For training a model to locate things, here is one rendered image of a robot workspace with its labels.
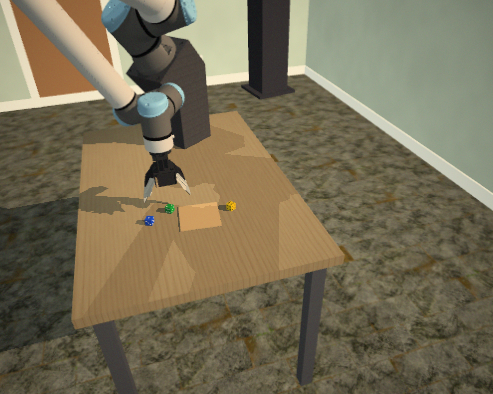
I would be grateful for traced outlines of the tan flat mat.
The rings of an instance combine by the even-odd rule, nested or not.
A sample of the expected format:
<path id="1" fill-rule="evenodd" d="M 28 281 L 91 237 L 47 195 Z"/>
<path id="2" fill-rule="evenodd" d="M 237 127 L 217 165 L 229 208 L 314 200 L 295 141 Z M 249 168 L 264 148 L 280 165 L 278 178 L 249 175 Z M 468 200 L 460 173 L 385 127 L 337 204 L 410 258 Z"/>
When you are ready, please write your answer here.
<path id="1" fill-rule="evenodd" d="M 181 232 L 222 226 L 217 202 L 178 208 Z"/>

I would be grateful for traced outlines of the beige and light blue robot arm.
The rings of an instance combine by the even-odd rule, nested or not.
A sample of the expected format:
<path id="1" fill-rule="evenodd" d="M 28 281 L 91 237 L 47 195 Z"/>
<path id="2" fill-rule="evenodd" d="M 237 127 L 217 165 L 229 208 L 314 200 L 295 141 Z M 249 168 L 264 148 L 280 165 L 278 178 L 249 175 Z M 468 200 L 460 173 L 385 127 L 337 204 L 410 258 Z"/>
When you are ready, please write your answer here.
<path id="1" fill-rule="evenodd" d="M 185 99 L 178 85 L 163 84 L 137 95 L 56 0 L 12 1 L 111 104 L 119 124 L 134 126 L 141 121 L 148 152 L 163 153 L 173 147 L 170 119 Z M 175 56 L 176 45 L 165 34 L 196 19 L 194 0 L 110 0 L 101 15 L 107 31 L 146 76 L 161 72 Z"/>

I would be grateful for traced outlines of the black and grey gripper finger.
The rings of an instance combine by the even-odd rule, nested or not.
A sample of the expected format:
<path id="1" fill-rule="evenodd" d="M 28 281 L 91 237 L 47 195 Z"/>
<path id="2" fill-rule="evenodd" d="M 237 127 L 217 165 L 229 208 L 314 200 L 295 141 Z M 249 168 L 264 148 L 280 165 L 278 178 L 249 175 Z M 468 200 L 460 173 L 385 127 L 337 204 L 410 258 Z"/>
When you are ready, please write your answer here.
<path id="1" fill-rule="evenodd" d="M 177 181 L 179 182 L 179 184 L 182 186 L 182 188 L 185 191 L 187 191 L 189 194 L 191 194 L 190 193 L 190 189 L 189 189 L 188 184 L 187 184 L 187 182 L 185 180 L 185 177 L 183 175 L 182 170 L 177 165 L 175 165 L 175 164 L 174 164 L 174 168 L 175 168 L 175 171 L 176 171 Z"/>
<path id="2" fill-rule="evenodd" d="M 147 201 L 148 197 L 151 196 L 152 193 L 152 188 L 155 184 L 154 181 L 154 176 L 152 173 L 152 168 L 147 171 L 145 175 L 145 182 L 144 182 L 144 203 Z M 148 196 L 147 196 L 148 195 Z"/>

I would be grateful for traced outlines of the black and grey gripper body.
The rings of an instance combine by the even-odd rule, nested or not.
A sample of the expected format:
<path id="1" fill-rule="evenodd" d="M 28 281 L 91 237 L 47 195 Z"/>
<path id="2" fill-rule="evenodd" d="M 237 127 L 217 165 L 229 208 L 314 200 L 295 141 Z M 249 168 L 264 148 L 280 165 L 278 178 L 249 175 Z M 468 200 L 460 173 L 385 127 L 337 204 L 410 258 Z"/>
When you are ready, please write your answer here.
<path id="1" fill-rule="evenodd" d="M 156 157 L 157 162 L 152 162 L 152 173 L 158 180 L 158 186 L 169 186 L 177 184 L 176 171 L 174 168 L 174 163 L 171 160 L 168 160 L 168 154 L 171 153 L 171 149 L 169 151 L 163 153 L 150 153 L 151 156 Z M 162 156 L 160 156 L 162 154 Z M 158 167 L 157 167 L 158 166 Z M 176 178 L 176 179 L 175 179 Z M 156 185 L 156 180 L 155 180 Z M 157 185 L 156 185 L 157 188 Z"/>

